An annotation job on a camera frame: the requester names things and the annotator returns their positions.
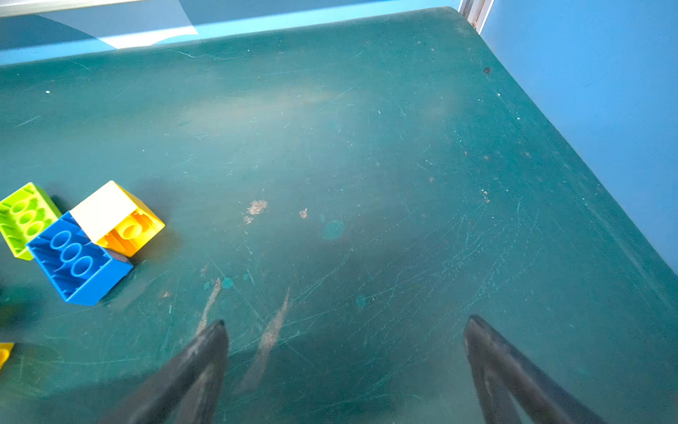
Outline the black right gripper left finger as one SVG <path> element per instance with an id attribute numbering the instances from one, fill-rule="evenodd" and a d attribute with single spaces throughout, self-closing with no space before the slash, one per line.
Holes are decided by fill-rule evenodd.
<path id="1" fill-rule="evenodd" d="M 211 423 L 228 363 L 229 338 L 217 320 L 139 389 L 100 419 L 102 423 Z"/>

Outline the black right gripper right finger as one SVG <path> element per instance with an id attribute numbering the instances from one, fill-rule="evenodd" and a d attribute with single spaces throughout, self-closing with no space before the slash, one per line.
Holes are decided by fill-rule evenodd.
<path id="1" fill-rule="evenodd" d="M 482 317 L 464 330 L 466 357 L 486 423 L 519 423 L 515 405 L 535 423 L 602 423 Z"/>

